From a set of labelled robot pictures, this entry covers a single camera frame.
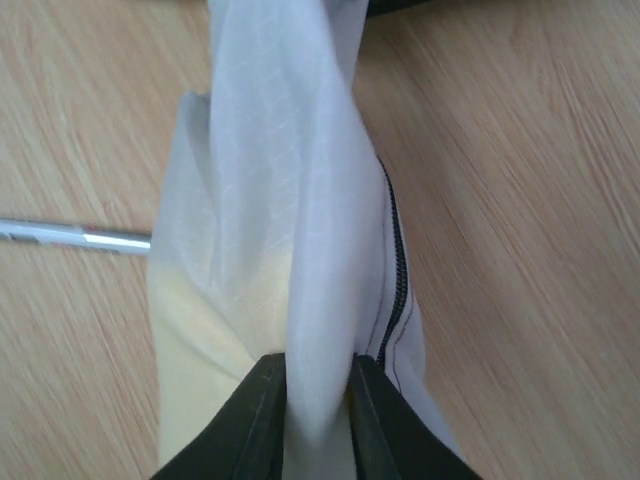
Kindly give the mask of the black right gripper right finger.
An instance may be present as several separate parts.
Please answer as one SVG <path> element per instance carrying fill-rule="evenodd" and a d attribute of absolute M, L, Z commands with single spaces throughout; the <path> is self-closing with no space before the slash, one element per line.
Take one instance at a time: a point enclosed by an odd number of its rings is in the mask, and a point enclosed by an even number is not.
<path fill-rule="evenodd" d="M 358 479 L 479 477 L 423 424 L 373 358 L 353 359 L 347 399 Z"/>

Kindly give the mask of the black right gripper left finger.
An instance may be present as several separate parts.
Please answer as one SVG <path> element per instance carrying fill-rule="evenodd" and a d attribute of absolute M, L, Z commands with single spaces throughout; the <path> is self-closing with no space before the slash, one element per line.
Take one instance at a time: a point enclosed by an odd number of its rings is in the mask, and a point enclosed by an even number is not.
<path fill-rule="evenodd" d="M 155 479 L 280 479 L 285 355 L 263 356 L 204 428 Z"/>

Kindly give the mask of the black student backpack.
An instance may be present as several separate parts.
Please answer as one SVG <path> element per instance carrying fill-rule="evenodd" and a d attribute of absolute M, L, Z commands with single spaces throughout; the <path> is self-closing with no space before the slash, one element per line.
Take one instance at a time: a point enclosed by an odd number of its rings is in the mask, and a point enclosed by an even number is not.
<path fill-rule="evenodd" d="M 419 5 L 424 5 L 434 0 L 369 0 L 366 18 L 386 15 Z"/>

